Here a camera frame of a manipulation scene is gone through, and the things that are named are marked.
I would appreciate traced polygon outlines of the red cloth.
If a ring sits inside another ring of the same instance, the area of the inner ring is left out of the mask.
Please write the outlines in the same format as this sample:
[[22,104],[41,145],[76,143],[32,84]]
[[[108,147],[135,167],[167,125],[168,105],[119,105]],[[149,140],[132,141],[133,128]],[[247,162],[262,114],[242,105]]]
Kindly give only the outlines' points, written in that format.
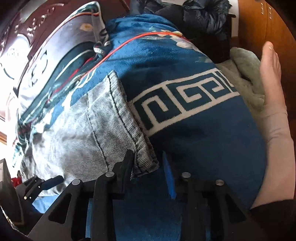
[[12,185],[14,187],[22,184],[22,177],[15,177],[15,178],[11,178],[11,182],[12,182]]

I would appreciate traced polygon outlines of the orange wooden wardrobe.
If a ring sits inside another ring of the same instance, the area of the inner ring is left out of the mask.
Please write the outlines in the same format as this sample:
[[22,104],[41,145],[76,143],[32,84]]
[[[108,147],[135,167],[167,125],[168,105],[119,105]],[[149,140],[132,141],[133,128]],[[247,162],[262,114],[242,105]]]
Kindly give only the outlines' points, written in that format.
[[287,109],[295,114],[295,1],[239,1],[238,5],[241,46],[260,57],[263,44],[273,43]]

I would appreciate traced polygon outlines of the grey blue striped pillow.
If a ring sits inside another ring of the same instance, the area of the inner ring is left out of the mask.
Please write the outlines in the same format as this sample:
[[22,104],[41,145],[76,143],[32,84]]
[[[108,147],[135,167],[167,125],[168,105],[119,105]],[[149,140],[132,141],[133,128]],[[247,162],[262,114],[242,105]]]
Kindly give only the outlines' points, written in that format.
[[90,62],[110,45],[100,4],[89,1],[71,12],[43,41],[18,84],[18,131],[39,122],[76,85]]

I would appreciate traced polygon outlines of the grey green fleece cloth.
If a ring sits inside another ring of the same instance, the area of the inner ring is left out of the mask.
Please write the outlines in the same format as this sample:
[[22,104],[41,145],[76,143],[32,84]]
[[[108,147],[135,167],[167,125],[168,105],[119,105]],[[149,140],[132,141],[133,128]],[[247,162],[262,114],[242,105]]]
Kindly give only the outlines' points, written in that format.
[[217,67],[238,90],[255,121],[264,106],[264,90],[260,77],[260,60],[252,52],[243,48],[230,49],[230,59]]

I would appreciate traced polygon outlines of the carved dark wood headboard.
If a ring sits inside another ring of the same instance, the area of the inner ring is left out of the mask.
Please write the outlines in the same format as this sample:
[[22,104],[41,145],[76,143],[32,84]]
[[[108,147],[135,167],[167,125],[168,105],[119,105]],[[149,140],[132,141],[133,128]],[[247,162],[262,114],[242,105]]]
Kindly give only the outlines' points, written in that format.
[[1,1],[1,104],[11,92],[40,91],[76,46],[89,49],[128,1]]

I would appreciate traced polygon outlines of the black puffer jacket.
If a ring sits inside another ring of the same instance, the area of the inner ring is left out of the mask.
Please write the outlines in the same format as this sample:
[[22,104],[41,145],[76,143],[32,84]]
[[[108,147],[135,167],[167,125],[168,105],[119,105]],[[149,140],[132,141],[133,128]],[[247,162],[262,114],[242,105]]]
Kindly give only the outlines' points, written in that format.
[[231,7],[228,0],[130,1],[129,11],[162,16],[218,64],[230,58]]

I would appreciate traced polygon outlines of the bare foot and leg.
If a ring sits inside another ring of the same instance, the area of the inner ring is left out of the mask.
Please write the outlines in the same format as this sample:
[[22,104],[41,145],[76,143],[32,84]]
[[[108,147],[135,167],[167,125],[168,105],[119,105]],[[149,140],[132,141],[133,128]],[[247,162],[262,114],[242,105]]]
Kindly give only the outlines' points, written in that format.
[[265,92],[259,126],[266,143],[267,166],[253,207],[291,200],[295,193],[295,150],[281,86],[281,66],[272,42],[262,48],[260,75]]

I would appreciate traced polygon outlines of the grey denim pants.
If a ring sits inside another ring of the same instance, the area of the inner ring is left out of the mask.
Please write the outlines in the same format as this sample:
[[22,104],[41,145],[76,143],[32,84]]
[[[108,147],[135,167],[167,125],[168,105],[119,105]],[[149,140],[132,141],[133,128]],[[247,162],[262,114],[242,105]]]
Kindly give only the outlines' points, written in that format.
[[127,150],[134,153],[132,177],[158,169],[152,145],[133,116],[114,71],[78,100],[70,92],[61,107],[58,116],[50,111],[33,126],[20,164],[23,180],[64,178],[62,184],[45,191],[45,196],[60,194],[74,179],[97,179],[123,161]]

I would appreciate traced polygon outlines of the blue deer pattern blanket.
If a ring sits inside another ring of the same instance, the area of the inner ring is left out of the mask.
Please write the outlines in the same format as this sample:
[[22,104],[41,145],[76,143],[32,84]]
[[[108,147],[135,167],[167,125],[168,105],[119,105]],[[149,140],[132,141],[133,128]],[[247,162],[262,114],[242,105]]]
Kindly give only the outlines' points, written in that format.
[[132,177],[125,199],[113,203],[116,238],[180,240],[183,208],[169,195],[163,153],[175,178],[189,172],[202,181],[221,179],[249,214],[262,186],[266,150],[233,84],[160,16],[114,19],[107,31],[114,48],[106,59],[91,61],[70,92],[78,100],[114,71],[159,162],[157,170]]

